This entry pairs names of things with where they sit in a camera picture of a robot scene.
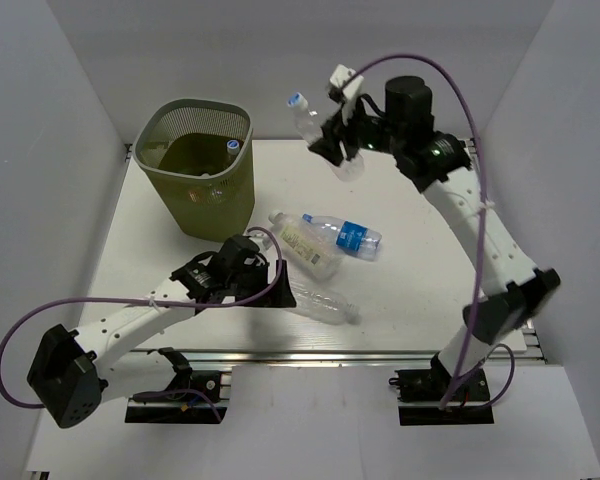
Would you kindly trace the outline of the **clear plastic bottle blue cap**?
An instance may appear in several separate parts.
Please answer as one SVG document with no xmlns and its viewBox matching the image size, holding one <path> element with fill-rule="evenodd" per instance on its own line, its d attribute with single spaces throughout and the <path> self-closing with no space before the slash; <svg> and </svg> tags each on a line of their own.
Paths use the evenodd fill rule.
<svg viewBox="0 0 600 480">
<path fill-rule="evenodd" d="M 300 92 L 291 95 L 287 101 L 287 107 L 292 114 L 297 132 L 308 146 L 322 137 L 323 120 L 317 111 L 311 109 L 309 102 Z M 333 165 L 325 158 L 323 161 L 336 177 L 344 182 L 359 179 L 365 171 L 364 161 L 360 154 L 351 161 L 344 160 L 339 166 Z"/>
</svg>

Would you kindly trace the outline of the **clear ribbed plastic bottle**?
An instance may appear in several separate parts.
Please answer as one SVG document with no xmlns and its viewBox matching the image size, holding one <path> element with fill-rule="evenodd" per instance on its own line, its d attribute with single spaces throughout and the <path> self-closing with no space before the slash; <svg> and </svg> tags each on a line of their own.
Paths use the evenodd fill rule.
<svg viewBox="0 0 600 480">
<path fill-rule="evenodd" d="M 312 284 L 291 282 L 291 292 L 296 306 L 288 308 L 291 313 L 327 324 L 356 324 L 360 320 L 359 307 L 333 290 Z"/>
</svg>

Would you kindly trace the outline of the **cream label juice bottle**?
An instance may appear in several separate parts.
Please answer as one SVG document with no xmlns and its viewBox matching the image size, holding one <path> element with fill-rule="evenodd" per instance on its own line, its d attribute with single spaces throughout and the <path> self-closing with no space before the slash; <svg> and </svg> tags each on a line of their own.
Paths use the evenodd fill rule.
<svg viewBox="0 0 600 480">
<path fill-rule="evenodd" d="M 332 245 L 304 218 L 272 211 L 268 219 L 283 253 L 305 274 L 314 280 L 330 280 L 337 272 L 344 254 Z"/>
</svg>

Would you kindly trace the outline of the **blue label clear bottle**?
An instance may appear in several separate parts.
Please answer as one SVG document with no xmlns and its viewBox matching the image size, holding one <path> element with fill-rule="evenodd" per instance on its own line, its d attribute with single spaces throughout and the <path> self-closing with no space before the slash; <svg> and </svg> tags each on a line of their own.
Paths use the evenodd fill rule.
<svg viewBox="0 0 600 480">
<path fill-rule="evenodd" d="M 346 254 L 365 261 L 376 259 L 382 240 L 379 232 L 336 217 L 303 214 L 302 218 Z"/>
</svg>

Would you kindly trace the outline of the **clear bottle white cap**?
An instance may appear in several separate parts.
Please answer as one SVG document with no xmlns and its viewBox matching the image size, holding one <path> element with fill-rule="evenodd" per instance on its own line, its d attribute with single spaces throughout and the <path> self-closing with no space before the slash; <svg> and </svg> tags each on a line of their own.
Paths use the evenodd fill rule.
<svg viewBox="0 0 600 480">
<path fill-rule="evenodd" d="M 214 176 L 230 168 L 241 151 L 237 139 L 211 139 L 200 154 L 199 175 Z"/>
</svg>

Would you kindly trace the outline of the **red cap small bottle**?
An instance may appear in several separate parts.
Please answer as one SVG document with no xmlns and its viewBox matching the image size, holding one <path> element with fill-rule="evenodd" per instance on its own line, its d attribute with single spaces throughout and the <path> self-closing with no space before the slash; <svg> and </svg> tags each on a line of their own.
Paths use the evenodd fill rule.
<svg viewBox="0 0 600 480">
<path fill-rule="evenodd" d="M 224 187 L 192 186 L 188 189 L 190 200 L 198 206 L 221 205 L 231 199 L 231 194 Z"/>
</svg>

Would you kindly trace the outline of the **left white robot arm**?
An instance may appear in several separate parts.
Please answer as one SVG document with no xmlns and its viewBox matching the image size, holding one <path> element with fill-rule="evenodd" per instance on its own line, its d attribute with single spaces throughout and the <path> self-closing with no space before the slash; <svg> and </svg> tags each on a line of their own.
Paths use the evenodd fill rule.
<svg viewBox="0 0 600 480">
<path fill-rule="evenodd" d="M 62 429 L 115 397 L 117 363 L 150 337 L 202 312 L 232 307 L 292 308 L 287 262 L 269 262 L 254 237 L 234 235 L 193 257 L 142 298 L 83 327 L 55 325 L 39 343 L 27 382 Z"/>
</svg>

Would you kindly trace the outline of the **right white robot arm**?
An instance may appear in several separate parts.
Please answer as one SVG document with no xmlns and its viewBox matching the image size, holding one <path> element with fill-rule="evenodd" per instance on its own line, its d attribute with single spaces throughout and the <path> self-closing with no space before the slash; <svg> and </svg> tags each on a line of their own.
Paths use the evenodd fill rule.
<svg viewBox="0 0 600 480">
<path fill-rule="evenodd" d="M 480 282 L 477 297 L 463 310 L 463 326 L 431 361 L 433 390 L 452 399 L 466 389 L 467 374 L 500 340 L 538 314 L 561 280 L 521 250 L 483 198 L 486 189 L 464 143 L 435 129 L 433 94 L 423 79 L 388 80 L 385 108 L 372 114 L 365 108 L 373 101 L 361 85 L 353 70 L 339 66 L 334 71 L 328 94 L 339 108 L 322 123 L 309 149 L 336 167 L 353 161 L 362 149 L 391 155 L 471 261 Z"/>
</svg>

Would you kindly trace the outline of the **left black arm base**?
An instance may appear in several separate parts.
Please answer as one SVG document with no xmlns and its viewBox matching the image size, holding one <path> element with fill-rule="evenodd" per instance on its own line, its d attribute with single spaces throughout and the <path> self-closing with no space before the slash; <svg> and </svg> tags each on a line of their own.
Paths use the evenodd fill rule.
<svg viewBox="0 0 600 480">
<path fill-rule="evenodd" d="M 171 347 L 152 350 L 167 360 L 173 371 L 159 395 L 140 393 L 127 404 L 127 424 L 214 425 L 226 415 L 230 374 L 194 368 L 185 355 Z"/>
</svg>

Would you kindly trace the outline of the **olive mesh waste bin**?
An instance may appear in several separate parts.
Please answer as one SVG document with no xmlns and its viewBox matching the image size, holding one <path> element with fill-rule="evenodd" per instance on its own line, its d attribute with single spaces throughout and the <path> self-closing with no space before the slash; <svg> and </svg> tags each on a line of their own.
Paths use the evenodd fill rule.
<svg viewBox="0 0 600 480">
<path fill-rule="evenodd" d="M 183 233 L 222 242 L 243 233 L 253 213 L 252 139 L 243 108 L 184 98 L 151 116 L 132 157 Z"/>
</svg>

